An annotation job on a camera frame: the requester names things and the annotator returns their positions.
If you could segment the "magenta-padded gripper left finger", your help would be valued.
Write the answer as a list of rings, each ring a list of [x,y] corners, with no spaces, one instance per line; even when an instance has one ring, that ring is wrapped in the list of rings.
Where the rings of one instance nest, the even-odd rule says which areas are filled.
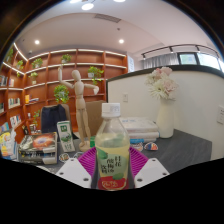
[[[96,148],[76,153],[56,173],[57,176],[83,188],[90,188],[96,169]]]

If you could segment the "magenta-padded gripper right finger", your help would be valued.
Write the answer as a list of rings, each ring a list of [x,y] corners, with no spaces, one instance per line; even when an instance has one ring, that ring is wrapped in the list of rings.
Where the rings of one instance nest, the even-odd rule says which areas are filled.
[[[131,147],[130,170],[134,186],[141,188],[169,175],[169,172],[156,158],[147,158],[143,153]]]

